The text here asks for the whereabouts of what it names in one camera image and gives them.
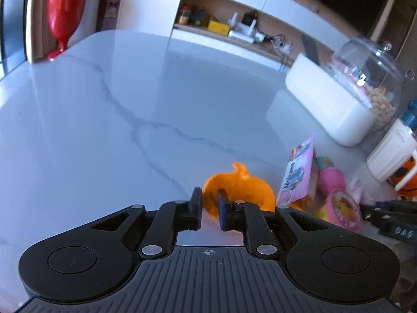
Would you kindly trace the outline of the orange plastic pumpkin half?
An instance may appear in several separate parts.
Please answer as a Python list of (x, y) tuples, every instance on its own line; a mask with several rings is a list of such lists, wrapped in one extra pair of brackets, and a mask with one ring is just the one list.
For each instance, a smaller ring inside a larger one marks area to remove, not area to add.
[(274, 190), (263, 179), (251, 175), (241, 162), (233, 163), (232, 172), (220, 172), (209, 177), (202, 188), (202, 205), (205, 210), (202, 222), (219, 224), (218, 191), (226, 190), (230, 202), (255, 203), (267, 213), (266, 220), (274, 217), (276, 196)]

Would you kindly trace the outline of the pink snack packet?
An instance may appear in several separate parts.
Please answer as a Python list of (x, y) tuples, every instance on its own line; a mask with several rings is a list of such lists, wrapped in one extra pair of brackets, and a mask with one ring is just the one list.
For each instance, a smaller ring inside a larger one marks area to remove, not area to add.
[(314, 203), (317, 180), (315, 137), (311, 136), (291, 151), (276, 204), (306, 210)]

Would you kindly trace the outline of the pink round toy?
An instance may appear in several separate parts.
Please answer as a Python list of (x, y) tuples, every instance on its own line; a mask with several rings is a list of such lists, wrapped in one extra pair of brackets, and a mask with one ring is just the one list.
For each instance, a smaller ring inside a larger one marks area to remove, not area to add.
[(335, 167), (330, 158), (317, 156), (315, 161), (318, 166), (317, 188), (323, 195), (328, 196), (335, 189), (346, 188), (343, 172)]

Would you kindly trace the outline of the blue bottle cap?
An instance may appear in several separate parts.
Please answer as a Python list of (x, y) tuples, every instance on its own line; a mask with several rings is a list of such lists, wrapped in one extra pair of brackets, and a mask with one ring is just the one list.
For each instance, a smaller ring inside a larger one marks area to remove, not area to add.
[(413, 132), (417, 130), (417, 100), (408, 103), (406, 112), (401, 116), (401, 121)]

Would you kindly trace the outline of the white oval container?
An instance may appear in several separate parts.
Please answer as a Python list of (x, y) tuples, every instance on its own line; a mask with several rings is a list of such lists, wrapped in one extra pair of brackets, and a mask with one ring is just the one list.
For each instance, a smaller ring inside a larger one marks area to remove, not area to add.
[(369, 109), (303, 53), (286, 75), (286, 88), (342, 146), (359, 144), (376, 121)]

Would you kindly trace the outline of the glass dome jar with nuts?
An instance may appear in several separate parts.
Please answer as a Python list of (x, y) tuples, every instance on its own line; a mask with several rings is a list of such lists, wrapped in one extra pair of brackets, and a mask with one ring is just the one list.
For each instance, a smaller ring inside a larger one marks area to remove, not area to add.
[(333, 53), (328, 63), (334, 79), (375, 117), (371, 132), (391, 122), (402, 96), (405, 74), (389, 50), (387, 41), (378, 45), (358, 36)]

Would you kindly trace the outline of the black phone in container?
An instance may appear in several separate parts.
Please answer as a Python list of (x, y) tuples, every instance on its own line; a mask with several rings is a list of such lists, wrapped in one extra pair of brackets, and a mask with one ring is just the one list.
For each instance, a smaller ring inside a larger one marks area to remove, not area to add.
[(301, 41), (304, 46), (306, 57), (314, 62), (316, 65), (320, 65), (320, 58), (317, 50), (317, 44), (313, 38), (306, 34), (301, 35)]

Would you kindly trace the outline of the white charger device on shelf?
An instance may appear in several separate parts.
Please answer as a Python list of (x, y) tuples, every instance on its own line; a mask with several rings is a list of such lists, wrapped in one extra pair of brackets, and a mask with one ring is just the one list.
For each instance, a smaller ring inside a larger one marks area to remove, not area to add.
[(245, 13), (240, 22), (237, 21), (238, 13), (234, 12), (231, 19), (228, 20), (230, 30), (229, 38), (235, 38), (250, 44), (262, 43), (265, 35), (256, 26), (258, 18), (256, 11)]

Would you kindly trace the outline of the yellow box on shelf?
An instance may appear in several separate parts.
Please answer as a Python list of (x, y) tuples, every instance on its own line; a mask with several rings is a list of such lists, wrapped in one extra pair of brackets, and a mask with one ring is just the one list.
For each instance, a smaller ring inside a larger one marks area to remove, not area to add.
[(221, 23), (219, 21), (215, 21), (214, 19), (210, 19), (208, 22), (208, 31), (218, 35), (227, 36), (230, 32), (230, 26), (226, 23)]

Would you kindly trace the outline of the small figurine on shelf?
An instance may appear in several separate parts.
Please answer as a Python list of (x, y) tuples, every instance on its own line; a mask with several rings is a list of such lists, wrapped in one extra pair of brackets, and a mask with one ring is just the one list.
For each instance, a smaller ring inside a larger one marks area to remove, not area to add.
[(190, 6), (187, 4), (183, 4), (178, 11), (177, 23), (180, 25), (187, 25), (189, 22), (190, 15), (191, 15)]

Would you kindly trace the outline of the red vase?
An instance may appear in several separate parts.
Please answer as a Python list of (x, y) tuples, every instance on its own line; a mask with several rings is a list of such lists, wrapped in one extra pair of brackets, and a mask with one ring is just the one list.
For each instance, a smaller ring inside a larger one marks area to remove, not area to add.
[(53, 61), (68, 47), (70, 37), (75, 33), (82, 18), (85, 0), (48, 0), (48, 25), (59, 48), (48, 54)]

